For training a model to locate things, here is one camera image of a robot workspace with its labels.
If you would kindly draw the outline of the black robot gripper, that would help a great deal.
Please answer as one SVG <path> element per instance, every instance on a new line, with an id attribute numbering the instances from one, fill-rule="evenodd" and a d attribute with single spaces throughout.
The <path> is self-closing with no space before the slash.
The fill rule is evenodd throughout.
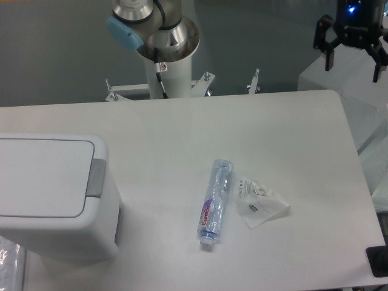
<path id="1" fill-rule="evenodd" d="M 381 71 L 387 67 L 387 52 L 380 38 L 387 42 L 387 29 L 383 27 L 385 1 L 337 1 L 335 20 L 322 16 L 316 23 L 313 48 L 325 55 L 325 71 L 334 63 L 334 49 L 342 43 L 345 46 L 366 49 L 375 62 L 372 82 L 378 82 Z M 326 40 L 327 31 L 332 28 L 336 37 Z"/>

